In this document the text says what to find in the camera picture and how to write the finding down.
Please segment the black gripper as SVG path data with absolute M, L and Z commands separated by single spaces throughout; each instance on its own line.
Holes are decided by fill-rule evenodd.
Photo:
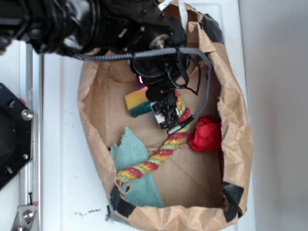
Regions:
M 168 118 L 176 109 L 176 89 L 188 85 L 186 70 L 189 64 L 188 55 L 175 54 L 132 59 L 130 67 L 148 88 L 147 99 L 152 102 L 157 101 L 164 110 L 165 117 Z M 169 124 L 167 128 L 174 127 L 176 123 Z

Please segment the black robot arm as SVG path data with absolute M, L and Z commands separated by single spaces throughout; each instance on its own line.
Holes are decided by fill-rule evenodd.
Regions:
M 187 34 L 156 0 L 3 0 L 0 3 L 0 48 L 12 40 L 32 45 L 37 53 L 85 58 L 94 49 L 129 59 L 142 79 L 154 113 L 172 128 L 179 119 L 175 90 L 190 58 L 179 52 L 143 56 L 144 51 L 185 47 Z

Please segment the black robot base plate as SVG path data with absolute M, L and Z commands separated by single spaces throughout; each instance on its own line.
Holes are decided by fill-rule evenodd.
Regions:
M 33 113 L 3 83 L 0 84 L 0 188 L 32 159 Z

